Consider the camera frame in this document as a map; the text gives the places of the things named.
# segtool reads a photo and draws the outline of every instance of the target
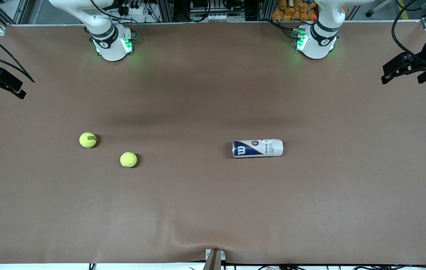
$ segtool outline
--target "brown tabletop surface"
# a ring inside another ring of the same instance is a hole
[[[148,25],[110,63],[82,27],[8,27],[36,83],[0,89],[0,263],[426,264],[426,84],[381,84],[390,28],[309,60],[270,24]],[[231,158],[263,138],[284,155]]]

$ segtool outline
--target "tennis ball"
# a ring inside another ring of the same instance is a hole
[[[79,143],[86,148],[91,148],[96,144],[96,136],[91,132],[85,132],[79,136]]]
[[[134,155],[134,153],[126,152],[121,155],[120,162],[123,167],[131,168],[136,165],[136,162],[138,161],[138,157]]]

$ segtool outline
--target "can label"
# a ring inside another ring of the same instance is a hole
[[[234,158],[277,157],[283,154],[283,142],[278,139],[233,141]]]

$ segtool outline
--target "pile of brown objects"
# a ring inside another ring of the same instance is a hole
[[[288,5],[287,0],[278,0],[278,8],[273,12],[273,21],[311,21],[318,17],[318,8],[315,3],[295,0],[295,6]]]

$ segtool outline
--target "blue label section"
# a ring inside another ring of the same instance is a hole
[[[235,141],[235,156],[264,155],[258,150],[242,142]]]

